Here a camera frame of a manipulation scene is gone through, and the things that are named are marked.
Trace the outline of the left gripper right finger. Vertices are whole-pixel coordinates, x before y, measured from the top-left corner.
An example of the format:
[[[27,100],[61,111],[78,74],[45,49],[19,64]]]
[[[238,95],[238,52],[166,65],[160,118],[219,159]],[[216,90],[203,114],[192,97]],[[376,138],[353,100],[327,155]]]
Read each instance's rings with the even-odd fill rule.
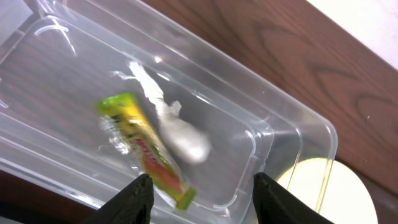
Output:
[[[263,172],[254,175],[252,199],[259,224],[333,224]]]

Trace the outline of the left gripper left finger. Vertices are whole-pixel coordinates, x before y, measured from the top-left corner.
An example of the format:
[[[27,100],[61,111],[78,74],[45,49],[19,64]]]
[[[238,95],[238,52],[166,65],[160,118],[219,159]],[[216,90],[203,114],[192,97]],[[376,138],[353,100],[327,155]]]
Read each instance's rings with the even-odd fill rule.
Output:
[[[83,224],[149,224],[153,205],[152,179],[141,174]]]

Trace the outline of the green snack wrapper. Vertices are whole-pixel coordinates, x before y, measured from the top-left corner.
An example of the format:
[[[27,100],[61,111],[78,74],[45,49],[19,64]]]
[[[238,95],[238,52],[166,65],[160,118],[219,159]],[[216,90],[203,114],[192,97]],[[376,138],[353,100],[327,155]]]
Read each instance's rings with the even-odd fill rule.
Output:
[[[175,201],[177,209],[186,210],[196,190],[160,140],[136,96],[132,93],[110,96],[95,103],[95,108],[111,120],[118,138],[132,149],[156,187]]]

